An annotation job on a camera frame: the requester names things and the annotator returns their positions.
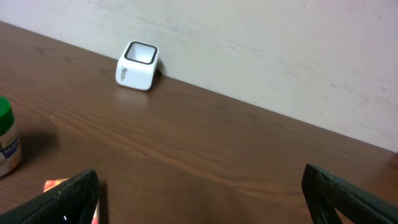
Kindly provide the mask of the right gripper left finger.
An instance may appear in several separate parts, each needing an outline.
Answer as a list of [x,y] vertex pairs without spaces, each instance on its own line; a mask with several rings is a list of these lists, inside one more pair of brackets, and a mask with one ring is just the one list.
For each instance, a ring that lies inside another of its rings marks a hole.
[[55,184],[41,195],[1,215],[1,223],[98,223],[100,182],[93,169]]

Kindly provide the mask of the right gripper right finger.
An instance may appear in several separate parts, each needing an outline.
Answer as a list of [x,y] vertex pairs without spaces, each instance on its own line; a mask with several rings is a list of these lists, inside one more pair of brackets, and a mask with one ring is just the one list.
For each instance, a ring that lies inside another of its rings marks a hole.
[[314,164],[307,164],[302,192],[314,223],[397,223],[397,206]]

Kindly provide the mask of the small orange snack box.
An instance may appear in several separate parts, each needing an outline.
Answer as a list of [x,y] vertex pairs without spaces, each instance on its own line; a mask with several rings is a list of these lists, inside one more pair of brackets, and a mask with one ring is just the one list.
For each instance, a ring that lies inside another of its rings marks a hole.
[[[44,190],[43,192],[46,192],[54,187],[56,187],[57,185],[61,184],[62,182],[68,180],[68,178],[66,179],[56,179],[56,180],[47,180],[44,184]],[[99,202],[97,202],[96,204],[96,209],[93,215],[93,219],[91,221],[91,224],[99,224],[100,223],[100,216],[99,216]]]

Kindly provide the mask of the green lid jar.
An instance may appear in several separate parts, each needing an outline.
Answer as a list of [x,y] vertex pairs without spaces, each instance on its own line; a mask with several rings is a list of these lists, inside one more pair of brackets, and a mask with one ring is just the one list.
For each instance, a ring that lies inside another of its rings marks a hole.
[[21,158],[21,142],[12,107],[5,97],[1,97],[1,177],[12,172]]

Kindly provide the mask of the white barcode scanner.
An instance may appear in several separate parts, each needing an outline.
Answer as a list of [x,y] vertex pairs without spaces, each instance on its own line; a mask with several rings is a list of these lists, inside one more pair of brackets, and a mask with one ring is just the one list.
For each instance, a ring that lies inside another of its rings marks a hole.
[[115,74],[117,84],[142,91],[149,90],[158,59],[158,47],[130,41],[117,62]]

